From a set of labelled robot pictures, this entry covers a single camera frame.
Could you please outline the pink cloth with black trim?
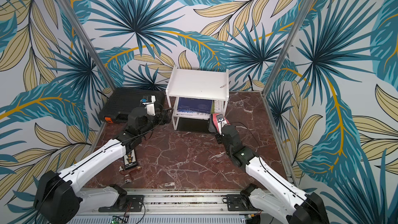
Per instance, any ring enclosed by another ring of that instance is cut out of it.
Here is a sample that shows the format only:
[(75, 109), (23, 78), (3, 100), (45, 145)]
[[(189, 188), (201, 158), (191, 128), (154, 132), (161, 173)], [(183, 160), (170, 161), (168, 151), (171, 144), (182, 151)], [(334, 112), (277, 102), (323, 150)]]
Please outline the pink cloth with black trim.
[(208, 122), (208, 131), (210, 133), (219, 133), (217, 130), (217, 127), (216, 127), (217, 126), (216, 116), (219, 114), (222, 114), (222, 113), (214, 113), (214, 114), (210, 115), (209, 122)]

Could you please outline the white two-tier bookshelf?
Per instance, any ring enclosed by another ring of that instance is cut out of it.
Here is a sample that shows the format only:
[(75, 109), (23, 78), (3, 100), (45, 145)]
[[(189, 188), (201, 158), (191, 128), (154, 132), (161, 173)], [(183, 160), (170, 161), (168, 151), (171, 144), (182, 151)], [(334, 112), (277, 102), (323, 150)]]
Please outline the white two-tier bookshelf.
[(230, 96), (229, 70), (225, 72), (181, 69), (173, 67), (165, 90), (169, 107), (173, 109), (172, 123), (177, 130), (180, 118), (205, 120), (203, 114), (180, 113), (178, 103), (181, 98), (220, 101), (221, 113), (225, 114)]

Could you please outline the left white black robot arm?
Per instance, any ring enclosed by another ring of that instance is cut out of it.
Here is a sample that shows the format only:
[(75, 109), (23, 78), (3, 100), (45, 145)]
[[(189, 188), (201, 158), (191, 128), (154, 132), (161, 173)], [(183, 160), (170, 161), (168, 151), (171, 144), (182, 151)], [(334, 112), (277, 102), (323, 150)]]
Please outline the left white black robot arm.
[(110, 164), (134, 151), (147, 133), (170, 123), (172, 112), (172, 108), (159, 107), (154, 115), (149, 115), (146, 107), (137, 107), (130, 112), (125, 130), (100, 149), (58, 173), (45, 173), (39, 180), (33, 203), (37, 213), (51, 224), (66, 224), (75, 215), (96, 208), (120, 211), (129, 208), (133, 202), (116, 184), (86, 193), (81, 189)]

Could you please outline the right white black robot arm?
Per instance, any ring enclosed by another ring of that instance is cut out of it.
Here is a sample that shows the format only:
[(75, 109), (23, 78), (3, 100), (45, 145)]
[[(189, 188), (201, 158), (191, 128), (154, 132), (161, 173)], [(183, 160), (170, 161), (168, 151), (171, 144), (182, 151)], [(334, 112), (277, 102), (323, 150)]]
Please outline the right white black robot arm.
[(274, 171), (257, 153), (243, 145), (235, 126), (227, 124), (219, 129), (217, 141), (223, 144), (226, 154), (237, 167), (269, 191), (267, 194), (259, 187), (248, 187), (243, 195), (252, 207), (283, 224), (329, 223), (322, 198), (297, 188)]

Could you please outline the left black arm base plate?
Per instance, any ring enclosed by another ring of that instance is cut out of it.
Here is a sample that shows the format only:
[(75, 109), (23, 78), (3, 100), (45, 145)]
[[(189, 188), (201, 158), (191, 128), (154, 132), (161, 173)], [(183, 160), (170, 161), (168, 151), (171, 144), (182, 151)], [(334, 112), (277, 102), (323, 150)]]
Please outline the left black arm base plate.
[(98, 209), (100, 213), (115, 213), (123, 211), (127, 213), (137, 213), (142, 211), (144, 195), (129, 195), (126, 190), (116, 184), (110, 185), (110, 188), (116, 190), (119, 196), (114, 205), (109, 207), (100, 207)]

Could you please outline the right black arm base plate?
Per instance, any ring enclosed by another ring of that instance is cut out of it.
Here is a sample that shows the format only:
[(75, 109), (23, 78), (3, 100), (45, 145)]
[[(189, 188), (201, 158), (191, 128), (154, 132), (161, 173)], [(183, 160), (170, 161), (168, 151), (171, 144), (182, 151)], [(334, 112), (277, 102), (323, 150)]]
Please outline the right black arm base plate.
[(255, 184), (249, 184), (246, 188), (241, 190), (239, 194), (226, 195), (222, 201), (227, 205), (229, 212), (262, 212), (262, 210), (255, 208), (249, 199), (250, 196), (254, 196), (255, 190), (259, 193), (265, 193), (263, 189), (259, 188)]

